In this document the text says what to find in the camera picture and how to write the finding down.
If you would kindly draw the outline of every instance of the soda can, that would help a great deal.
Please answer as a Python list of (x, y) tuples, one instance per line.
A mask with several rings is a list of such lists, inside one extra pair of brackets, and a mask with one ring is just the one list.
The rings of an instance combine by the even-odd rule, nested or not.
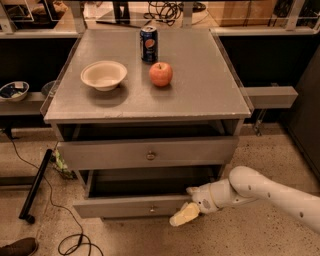
[(158, 31), (156, 27), (145, 26), (140, 30), (141, 59), (153, 63), (158, 60)]

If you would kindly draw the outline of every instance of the shoe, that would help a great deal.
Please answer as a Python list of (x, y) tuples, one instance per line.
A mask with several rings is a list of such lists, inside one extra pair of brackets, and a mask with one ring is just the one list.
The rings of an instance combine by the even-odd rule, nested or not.
[(38, 249), (35, 238), (28, 237), (0, 248), (1, 256), (31, 256)]

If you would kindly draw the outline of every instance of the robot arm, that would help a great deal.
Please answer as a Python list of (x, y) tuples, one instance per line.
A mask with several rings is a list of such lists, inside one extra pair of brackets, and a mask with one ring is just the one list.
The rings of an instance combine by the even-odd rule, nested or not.
[(182, 225), (198, 216), (224, 207), (236, 207), (265, 199), (302, 221), (320, 234), (320, 198), (273, 182), (259, 172), (244, 166), (234, 168), (228, 179), (190, 187), (192, 202), (170, 219), (172, 226)]

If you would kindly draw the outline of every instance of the open drawer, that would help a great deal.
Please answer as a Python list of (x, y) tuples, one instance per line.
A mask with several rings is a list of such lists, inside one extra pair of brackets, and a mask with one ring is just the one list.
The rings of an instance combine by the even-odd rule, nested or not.
[(214, 180), (219, 166), (159, 167), (83, 172), (86, 200), (74, 207), (82, 218), (172, 216), (191, 200), (186, 188)]
[(227, 164), (235, 136), (60, 142), (70, 170)]

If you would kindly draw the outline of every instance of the apple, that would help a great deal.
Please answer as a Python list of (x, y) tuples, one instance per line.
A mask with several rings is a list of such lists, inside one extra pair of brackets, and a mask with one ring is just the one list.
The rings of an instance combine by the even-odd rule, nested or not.
[(155, 86), (163, 87), (170, 84), (173, 76), (172, 67), (166, 62), (154, 63), (149, 70), (151, 82)]

